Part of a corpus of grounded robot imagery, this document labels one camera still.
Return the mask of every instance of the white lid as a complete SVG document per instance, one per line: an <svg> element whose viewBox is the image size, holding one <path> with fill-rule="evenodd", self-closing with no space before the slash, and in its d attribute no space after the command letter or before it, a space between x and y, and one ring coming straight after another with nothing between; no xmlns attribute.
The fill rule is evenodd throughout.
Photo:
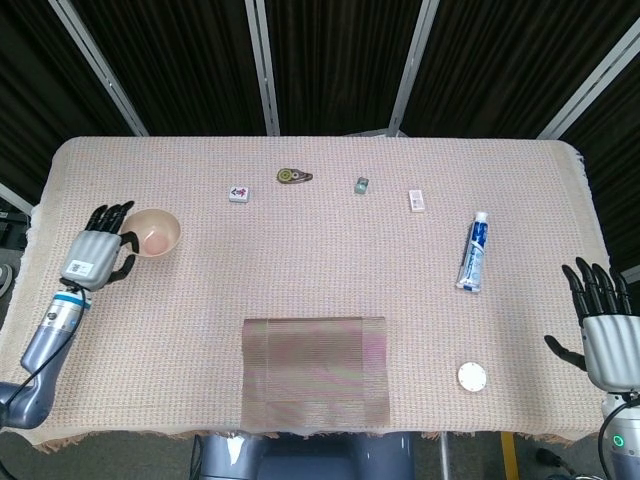
<svg viewBox="0 0 640 480"><path fill-rule="evenodd" d="M487 386L487 372L475 362L467 362L458 370L458 381L462 388L479 392Z"/></svg>

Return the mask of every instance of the robotic hand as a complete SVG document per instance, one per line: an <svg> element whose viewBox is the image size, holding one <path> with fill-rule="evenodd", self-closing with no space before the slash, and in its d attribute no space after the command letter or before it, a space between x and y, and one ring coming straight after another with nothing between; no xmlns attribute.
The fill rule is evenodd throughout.
<svg viewBox="0 0 640 480"><path fill-rule="evenodd" d="M0 382L0 428L35 428L49 415L58 374L83 314L91 308L91 292L124 279L135 263L135 255L129 255L122 268L112 271L122 245L131 243L134 252L139 250L135 233L117 234L132 206L131 201L97 208L71 245L60 270L66 288L53 296L22 356L29 377L20 385Z"/></svg>
<svg viewBox="0 0 640 480"><path fill-rule="evenodd" d="M576 259L582 282L562 266L573 296L582 333L584 355L570 352L551 335L544 337L562 360L586 371L591 382L607 392L602 404L605 421L598 436L600 463L606 440L612 453L616 480L640 478L640 317L631 311L627 283L613 269Z"/></svg>

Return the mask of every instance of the blue toothpaste tube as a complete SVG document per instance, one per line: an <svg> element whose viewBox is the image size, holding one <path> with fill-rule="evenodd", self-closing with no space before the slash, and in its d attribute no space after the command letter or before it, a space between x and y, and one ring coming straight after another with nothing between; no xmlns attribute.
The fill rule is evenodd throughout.
<svg viewBox="0 0 640 480"><path fill-rule="evenodd" d="M484 266L484 244L487 241L487 213L476 212L476 219L469 233L467 251L460 266L456 287L470 292L479 292L482 286L482 267Z"/></svg>

